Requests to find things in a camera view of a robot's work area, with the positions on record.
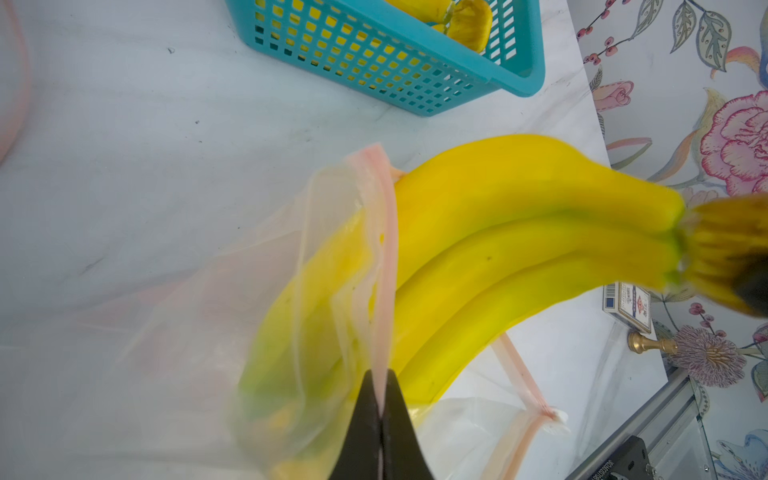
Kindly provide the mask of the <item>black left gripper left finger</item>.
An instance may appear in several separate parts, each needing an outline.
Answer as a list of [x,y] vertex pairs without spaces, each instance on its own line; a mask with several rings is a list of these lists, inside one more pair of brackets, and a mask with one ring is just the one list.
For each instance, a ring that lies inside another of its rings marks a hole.
[[367,371],[329,480],[381,479],[382,452],[381,415],[373,375]]

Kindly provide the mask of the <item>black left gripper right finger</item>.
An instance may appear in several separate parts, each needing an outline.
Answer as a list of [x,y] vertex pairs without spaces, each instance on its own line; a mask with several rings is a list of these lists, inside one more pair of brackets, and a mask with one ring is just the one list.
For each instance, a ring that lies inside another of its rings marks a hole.
[[387,372],[384,410],[381,416],[383,479],[433,480],[397,376]]

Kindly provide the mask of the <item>yellow banana bunch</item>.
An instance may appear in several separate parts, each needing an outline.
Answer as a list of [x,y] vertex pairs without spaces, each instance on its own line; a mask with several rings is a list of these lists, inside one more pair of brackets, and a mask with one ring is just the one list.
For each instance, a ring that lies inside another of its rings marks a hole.
[[448,150],[395,182],[397,269],[363,245],[373,213],[351,214],[285,282],[267,310],[241,385],[273,426],[290,408],[331,403],[362,344],[354,326],[382,315],[390,365],[407,401],[435,403],[508,328],[613,282],[678,282],[747,315],[747,271],[767,256],[767,184],[686,208],[674,190],[599,165],[543,136],[510,135]]
[[484,0],[387,0],[387,3],[476,53],[484,52],[490,38],[493,12]]

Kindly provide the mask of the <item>pink dotted zip bag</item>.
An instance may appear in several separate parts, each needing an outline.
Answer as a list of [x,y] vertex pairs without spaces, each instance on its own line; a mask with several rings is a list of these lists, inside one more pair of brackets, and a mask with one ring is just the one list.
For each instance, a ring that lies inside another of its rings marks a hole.
[[1,162],[24,127],[31,94],[29,55],[13,1],[1,2]]

